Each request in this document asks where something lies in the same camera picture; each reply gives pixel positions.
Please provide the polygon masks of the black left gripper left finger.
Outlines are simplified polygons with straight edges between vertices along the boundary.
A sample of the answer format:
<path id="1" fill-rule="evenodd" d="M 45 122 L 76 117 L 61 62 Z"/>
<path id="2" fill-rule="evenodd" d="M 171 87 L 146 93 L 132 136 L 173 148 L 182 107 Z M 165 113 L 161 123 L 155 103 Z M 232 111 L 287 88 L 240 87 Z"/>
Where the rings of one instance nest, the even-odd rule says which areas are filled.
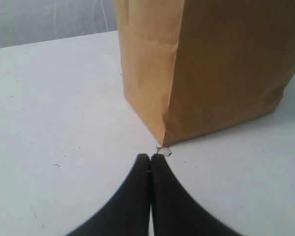
<path id="1" fill-rule="evenodd" d="M 117 192 L 70 236 L 147 236 L 150 217 L 150 159 L 138 154 Z"/>

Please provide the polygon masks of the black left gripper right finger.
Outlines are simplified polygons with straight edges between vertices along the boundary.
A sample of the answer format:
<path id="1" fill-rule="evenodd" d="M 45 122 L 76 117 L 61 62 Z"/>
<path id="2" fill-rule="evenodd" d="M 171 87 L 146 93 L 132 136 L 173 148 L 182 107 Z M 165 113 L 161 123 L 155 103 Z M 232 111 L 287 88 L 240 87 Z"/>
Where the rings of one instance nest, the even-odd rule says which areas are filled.
<path id="1" fill-rule="evenodd" d="M 151 201 L 156 236 L 237 236 L 201 207 L 182 187 L 165 157 L 151 157 Z"/>

